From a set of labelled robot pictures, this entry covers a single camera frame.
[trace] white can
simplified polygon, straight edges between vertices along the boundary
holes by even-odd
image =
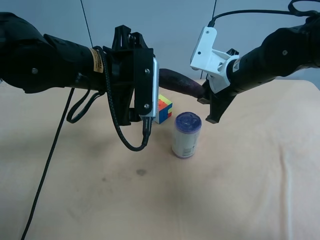
[[[192,112],[183,112],[175,118],[174,125],[172,150],[178,158],[189,158],[198,144],[201,119]]]

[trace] colorful cube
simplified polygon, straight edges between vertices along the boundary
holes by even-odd
[[[155,122],[158,124],[163,123],[166,119],[170,118],[172,114],[172,101],[166,99],[159,94],[158,97],[158,111],[156,113]]]

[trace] purple lid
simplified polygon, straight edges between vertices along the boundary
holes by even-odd
[[[201,119],[193,112],[183,112],[175,118],[176,128],[184,134],[194,134],[201,128]]]

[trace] label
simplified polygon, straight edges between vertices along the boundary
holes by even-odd
[[[104,72],[104,65],[99,52],[92,48],[89,49],[93,57],[93,71],[102,74]]]
[[[199,134],[200,130],[192,134],[185,134],[175,128],[172,143],[173,152],[181,158],[192,156],[198,144]]]
[[[237,60],[235,60],[235,62],[233,64],[233,68],[232,68],[233,73],[239,70],[240,59],[241,59],[241,57],[238,58]]]

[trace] table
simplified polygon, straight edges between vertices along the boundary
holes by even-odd
[[[141,152],[125,148],[108,101],[65,122],[28,240],[270,240],[320,235],[320,92],[274,80],[237,96],[220,123],[209,106],[161,89],[172,117]],[[0,84],[0,239],[20,239],[69,89],[27,95]],[[76,90],[75,103],[84,92]],[[203,119],[196,153],[171,151],[175,117]],[[123,127],[138,146],[142,124]]]

